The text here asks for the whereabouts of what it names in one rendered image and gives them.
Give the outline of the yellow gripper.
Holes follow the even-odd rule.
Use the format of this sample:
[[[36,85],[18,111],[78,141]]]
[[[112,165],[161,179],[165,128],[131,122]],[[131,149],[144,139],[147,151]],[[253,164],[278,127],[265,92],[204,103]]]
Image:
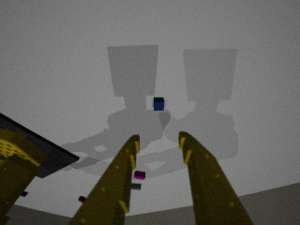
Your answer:
[[[254,225],[216,158],[185,131],[178,135],[187,164],[196,225]],[[125,225],[140,135],[132,135],[68,225]]]

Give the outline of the small blue block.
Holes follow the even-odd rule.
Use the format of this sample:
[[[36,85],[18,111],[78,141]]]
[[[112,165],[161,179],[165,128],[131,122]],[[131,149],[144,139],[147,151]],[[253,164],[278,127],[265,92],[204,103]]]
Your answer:
[[[164,111],[163,97],[154,97],[154,111]]]

